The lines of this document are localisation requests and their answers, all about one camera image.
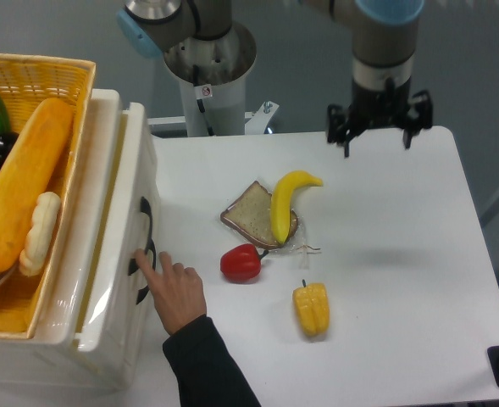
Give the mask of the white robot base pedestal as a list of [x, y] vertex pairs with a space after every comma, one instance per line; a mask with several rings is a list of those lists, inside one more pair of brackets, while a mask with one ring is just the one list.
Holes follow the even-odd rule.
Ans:
[[179, 85], [188, 137], [245, 133], [246, 79], [256, 56], [251, 32], [238, 22], [218, 39], [190, 37], [164, 54]]

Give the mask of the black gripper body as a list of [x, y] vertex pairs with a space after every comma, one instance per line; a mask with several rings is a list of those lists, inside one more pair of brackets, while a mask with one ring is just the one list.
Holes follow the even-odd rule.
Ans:
[[397, 86], [392, 79], [385, 81], [384, 90], [370, 90], [352, 80], [350, 118], [364, 129], [403, 128], [409, 110], [411, 80]]

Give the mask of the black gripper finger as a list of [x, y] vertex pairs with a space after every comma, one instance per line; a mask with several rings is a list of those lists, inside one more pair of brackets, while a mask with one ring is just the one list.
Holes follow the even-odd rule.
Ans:
[[434, 105], [428, 90], [413, 94], [395, 116], [395, 126], [403, 130], [402, 143], [410, 149], [412, 140], [422, 130], [433, 126]]
[[350, 142], [367, 130], [367, 120], [357, 109], [344, 109], [337, 104], [330, 104], [326, 114], [326, 139], [329, 144], [343, 148], [344, 157], [350, 156]]

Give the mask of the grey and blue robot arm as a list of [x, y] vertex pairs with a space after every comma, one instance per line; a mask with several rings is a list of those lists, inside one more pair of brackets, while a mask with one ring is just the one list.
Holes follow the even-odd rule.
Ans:
[[161, 58], [178, 81], [191, 137], [248, 129], [245, 79], [258, 46], [289, 62], [302, 52], [324, 60], [333, 24], [351, 37], [352, 90], [347, 107], [326, 113], [328, 142], [348, 148], [373, 129], [396, 127], [409, 147], [433, 125], [427, 91], [411, 93], [421, 1], [126, 1], [119, 28], [141, 55]]

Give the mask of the person's hand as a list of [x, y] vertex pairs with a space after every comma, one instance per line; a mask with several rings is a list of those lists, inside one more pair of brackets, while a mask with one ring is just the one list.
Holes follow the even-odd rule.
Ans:
[[168, 252], [160, 252], [158, 272], [142, 249], [137, 249], [134, 255], [146, 278], [155, 310], [170, 336], [207, 314], [202, 279], [193, 267], [174, 263]]

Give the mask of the black sleeved forearm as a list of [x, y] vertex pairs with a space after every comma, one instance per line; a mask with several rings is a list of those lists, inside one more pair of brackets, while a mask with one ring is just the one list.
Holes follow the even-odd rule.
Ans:
[[182, 406], [259, 406], [213, 320], [205, 315], [172, 334], [163, 352]]

